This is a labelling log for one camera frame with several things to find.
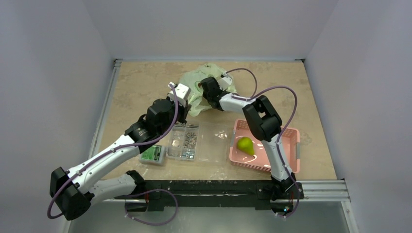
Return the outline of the yellow fake fruit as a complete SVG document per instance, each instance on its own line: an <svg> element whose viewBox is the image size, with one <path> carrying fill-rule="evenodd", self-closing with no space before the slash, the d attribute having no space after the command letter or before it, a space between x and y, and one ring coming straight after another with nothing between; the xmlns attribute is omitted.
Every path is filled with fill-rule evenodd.
<svg viewBox="0 0 412 233"><path fill-rule="evenodd" d="M249 137L241 137L237 141L237 149L250 156L255 154L253 145L253 141Z"/></svg>

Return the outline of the light green plastic bag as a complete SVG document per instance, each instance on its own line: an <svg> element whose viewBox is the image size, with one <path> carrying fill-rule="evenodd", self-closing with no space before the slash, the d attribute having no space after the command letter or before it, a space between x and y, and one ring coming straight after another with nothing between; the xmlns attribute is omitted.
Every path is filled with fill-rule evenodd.
<svg viewBox="0 0 412 233"><path fill-rule="evenodd" d="M219 80L225 72L226 70L216 64L206 63L195 70L184 73L179 79L179 83L191 89L188 102L191 105L189 114L192 117L196 117L202 111L212 108L203 98L203 89L201 88L200 81L208 77L214 77L216 80Z"/></svg>

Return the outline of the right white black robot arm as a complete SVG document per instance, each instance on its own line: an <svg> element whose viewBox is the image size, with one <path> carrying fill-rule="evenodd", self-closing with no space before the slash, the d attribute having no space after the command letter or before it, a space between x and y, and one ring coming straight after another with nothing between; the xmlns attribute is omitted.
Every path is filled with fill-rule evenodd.
<svg viewBox="0 0 412 233"><path fill-rule="evenodd" d="M271 166L274 194L283 198L291 193L292 187L299 189L294 173L286 161L281 142L281 136L295 115L298 103L297 94L290 87L279 85L269 87L256 96L246 99L224 91L213 77L203 79L200 85L203 89L203 97L213 109L244 115L252 135L261 141L265 148ZM263 95L270 90L280 88L289 90L294 96L293 111L284 128L281 128L282 119L280 115L270 100Z"/></svg>

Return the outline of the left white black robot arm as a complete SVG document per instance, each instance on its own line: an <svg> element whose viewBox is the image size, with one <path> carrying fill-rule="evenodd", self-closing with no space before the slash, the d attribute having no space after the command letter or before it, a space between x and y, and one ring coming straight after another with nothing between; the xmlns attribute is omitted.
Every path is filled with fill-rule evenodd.
<svg viewBox="0 0 412 233"><path fill-rule="evenodd" d="M189 110L187 97L170 92L165 99L155 100L147 113L109 147L68 170L56 168L51 173L51 202L47 217L64 216L66 220L74 220L104 200L117 197L138 199L149 195L146 181L135 170L114 179L104 180L103 177L155 145L175 123L185 123Z"/></svg>

